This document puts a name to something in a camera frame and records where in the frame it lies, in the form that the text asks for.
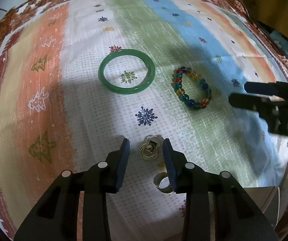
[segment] red flower pattern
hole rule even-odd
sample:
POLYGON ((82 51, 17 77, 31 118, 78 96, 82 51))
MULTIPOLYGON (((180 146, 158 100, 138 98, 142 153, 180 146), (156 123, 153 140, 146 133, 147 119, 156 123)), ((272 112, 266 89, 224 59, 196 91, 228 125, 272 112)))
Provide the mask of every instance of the red flower pattern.
POLYGON ((113 53, 113 52, 115 52, 115 51, 119 51, 120 49, 122 49, 122 47, 115 46, 115 45, 113 45, 113 46, 111 46, 111 47, 109 47, 109 48, 111 49, 111 52, 110 52, 110 53, 113 53))
POLYGON ((205 41, 202 37, 199 37, 199 40, 200 40, 202 43, 207 43, 207 41, 205 41))

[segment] bangle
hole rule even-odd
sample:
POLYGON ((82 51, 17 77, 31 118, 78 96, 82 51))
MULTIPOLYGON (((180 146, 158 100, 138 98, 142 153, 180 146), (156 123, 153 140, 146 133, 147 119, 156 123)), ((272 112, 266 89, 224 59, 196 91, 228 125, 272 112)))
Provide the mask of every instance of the bangle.
POLYGON ((184 102, 187 106, 194 109, 206 108, 209 105, 212 99, 212 90, 209 88, 206 80, 202 78, 201 75, 197 74, 191 68, 181 67, 174 71, 173 74, 173 83, 175 93, 178 95, 179 99, 184 102), (200 102, 195 102, 195 100, 190 99, 185 90, 182 88, 182 74, 185 73, 188 76, 191 76, 195 81, 198 81, 202 86, 203 91, 205 91, 205 98, 200 102))
POLYGON ((129 95, 129 94, 134 94, 138 92, 142 92, 145 90, 154 80, 155 77, 155 65, 152 59, 145 53, 137 51, 137 50, 132 50, 132 49, 123 49, 119 51, 115 51, 109 55, 107 55, 101 65, 99 66, 98 70, 98 77, 99 80, 104 84, 106 88, 108 88, 111 92, 117 93, 117 94, 124 94, 124 95, 129 95), (124 56, 124 55, 131 55, 131 56, 136 56, 140 58, 144 63, 146 68, 148 69, 147 75, 145 79, 141 82, 141 84, 132 87, 132 88, 121 88, 117 87, 111 83, 109 83, 106 78, 104 77, 104 69, 106 65, 112 60, 115 59, 116 57, 119 56, 124 56))

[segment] ring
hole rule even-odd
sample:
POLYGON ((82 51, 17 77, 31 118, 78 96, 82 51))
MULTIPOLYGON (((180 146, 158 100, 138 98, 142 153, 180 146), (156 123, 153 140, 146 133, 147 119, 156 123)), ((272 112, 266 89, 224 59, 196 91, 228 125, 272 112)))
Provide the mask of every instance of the ring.
POLYGON ((99 77, 99 80, 104 84, 104 86, 108 88, 111 92, 114 92, 117 94, 124 94, 124 95, 134 94, 134 93, 142 92, 143 90, 147 89, 147 87, 153 82, 155 78, 155 65, 152 59, 147 54, 137 51, 137 50, 133 50, 133 49, 123 49, 119 51, 114 51, 113 53, 107 55, 103 59, 98 69, 98 77, 99 77), (124 56, 124 55, 130 55, 130 56, 135 56, 135 57, 140 58, 145 63, 145 66, 148 69, 147 75, 145 79, 141 82, 141 84, 132 88, 117 87, 109 83, 104 77, 104 69, 106 65, 112 59, 115 59, 116 57, 124 56))
POLYGON ((140 147, 139 154, 145 160, 154 160, 160 145, 161 142, 157 136, 148 135, 144 138, 144 144, 140 147))
POLYGON ((164 178, 167 178, 167 177, 168 177, 168 174, 167 174, 166 172, 158 173, 158 174, 154 177, 153 183, 154 183, 154 185, 156 186, 156 188, 157 188, 160 192, 162 192, 162 193, 164 193, 164 194, 171 194, 171 193, 174 192, 174 189, 173 189, 170 185, 168 185, 168 186, 165 187, 165 188, 160 188, 160 185, 161 185, 162 180, 163 180, 164 178))

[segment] beaded bracelet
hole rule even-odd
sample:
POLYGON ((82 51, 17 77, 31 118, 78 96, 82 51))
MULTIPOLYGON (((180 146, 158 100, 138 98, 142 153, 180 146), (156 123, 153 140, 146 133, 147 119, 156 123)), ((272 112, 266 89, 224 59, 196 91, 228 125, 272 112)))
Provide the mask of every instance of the beaded bracelet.
POLYGON ((201 75, 197 74, 194 70, 191 68, 185 68, 181 67, 177 70, 174 70, 173 74, 173 88, 175 93, 178 95, 179 99, 184 102, 187 106, 194 108, 194 109, 201 109, 206 108, 207 105, 210 103, 210 100, 212 98, 212 91, 208 87, 208 84, 206 83, 206 80, 202 78, 201 75), (194 80, 198 81, 200 85, 202 86, 203 91, 206 93, 206 97, 200 101, 195 102, 195 100, 190 99, 187 94, 185 94, 185 90, 182 88, 182 74, 185 73, 188 76, 191 76, 194 80))

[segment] orange stripe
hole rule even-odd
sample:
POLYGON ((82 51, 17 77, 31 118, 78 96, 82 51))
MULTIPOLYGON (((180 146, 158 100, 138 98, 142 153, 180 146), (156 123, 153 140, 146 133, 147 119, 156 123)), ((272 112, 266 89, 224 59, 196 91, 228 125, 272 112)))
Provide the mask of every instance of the orange stripe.
POLYGON ((217 12, 213 7, 206 3, 199 3, 202 7, 204 7, 207 12, 211 13, 212 19, 215 20, 222 28, 223 31, 228 33, 230 36, 234 37, 235 42, 237 42, 244 51, 250 51, 252 55, 255 55, 253 58, 249 58, 249 61, 252 63, 256 72, 263 79, 264 82, 276 82, 276 78, 274 73, 272 72, 270 66, 267 62, 262 58, 262 56, 258 53, 256 48, 248 41, 245 34, 239 30, 237 30, 234 26, 231 25, 230 21, 217 12))
POLYGON ((63 89, 59 84, 61 80, 59 54, 67 17, 67 4, 43 16, 40 38, 37 39, 27 59, 17 99, 16 113, 17 117, 20 117, 20 121, 16 124, 17 146, 21 149, 22 174, 32 204, 41 197, 62 170, 74 169, 75 150, 71 145, 72 135, 67 127, 63 89), (30 109, 28 103, 43 88, 45 95, 49 93, 44 100, 46 110, 38 112, 36 109, 30 109), (40 161, 28 151, 45 132, 48 133, 48 140, 51 142, 51 163, 44 156, 40 161))

